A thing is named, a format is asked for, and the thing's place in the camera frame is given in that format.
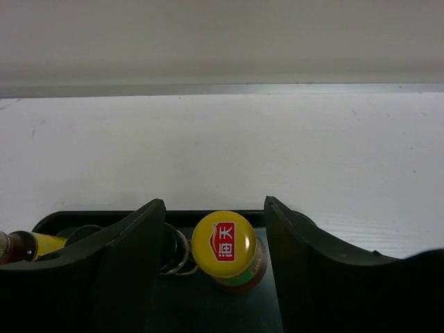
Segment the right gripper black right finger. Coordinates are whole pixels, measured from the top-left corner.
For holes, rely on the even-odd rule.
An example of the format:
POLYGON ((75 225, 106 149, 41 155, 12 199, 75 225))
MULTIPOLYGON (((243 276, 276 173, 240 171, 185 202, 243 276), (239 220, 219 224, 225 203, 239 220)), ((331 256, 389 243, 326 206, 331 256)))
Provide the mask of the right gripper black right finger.
POLYGON ((443 251, 364 250, 277 198, 264 202, 285 332, 442 332, 443 251))

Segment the small dark spice jar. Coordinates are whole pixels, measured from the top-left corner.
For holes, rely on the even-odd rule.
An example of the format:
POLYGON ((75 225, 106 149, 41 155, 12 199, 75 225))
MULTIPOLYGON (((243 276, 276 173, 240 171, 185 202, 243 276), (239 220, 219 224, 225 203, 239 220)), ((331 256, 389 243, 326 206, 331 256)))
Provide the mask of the small dark spice jar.
POLYGON ((166 223, 160 251, 160 274, 186 276, 197 270, 190 240, 179 229, 166 223))

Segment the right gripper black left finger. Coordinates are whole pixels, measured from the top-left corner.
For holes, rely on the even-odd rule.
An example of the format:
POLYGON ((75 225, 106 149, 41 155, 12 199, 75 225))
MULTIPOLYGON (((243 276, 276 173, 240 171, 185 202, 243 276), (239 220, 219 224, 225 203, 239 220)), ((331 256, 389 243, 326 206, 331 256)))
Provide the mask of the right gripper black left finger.
POLYGON ((165 215, 154 199, 38 261, 1 266, 1 331, 145 332, 165 215))

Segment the tall green sauce bottle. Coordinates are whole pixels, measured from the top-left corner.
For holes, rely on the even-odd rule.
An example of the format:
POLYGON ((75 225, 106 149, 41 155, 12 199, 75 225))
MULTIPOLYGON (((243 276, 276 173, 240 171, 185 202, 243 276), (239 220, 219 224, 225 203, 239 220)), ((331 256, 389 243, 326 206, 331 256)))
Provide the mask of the tall green sauce bottle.
POLYGON ((192 233, 191 251, 197 266, 227 292, 256 287, 268 267, 266 246, 252 224, 232 211, 203 217, 192 233))

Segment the small yellow-label bottle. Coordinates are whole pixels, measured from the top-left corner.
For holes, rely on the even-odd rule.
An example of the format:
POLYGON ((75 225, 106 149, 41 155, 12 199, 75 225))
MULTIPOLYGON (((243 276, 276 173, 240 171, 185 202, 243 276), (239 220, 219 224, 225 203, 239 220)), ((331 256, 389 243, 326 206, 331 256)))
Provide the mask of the small yellow-label bottle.
POLYGON ((1 231, 1 265, 13 262, 33 262, 39 257, 65 247, 62 237, 28 231, 6 234, 1 231))

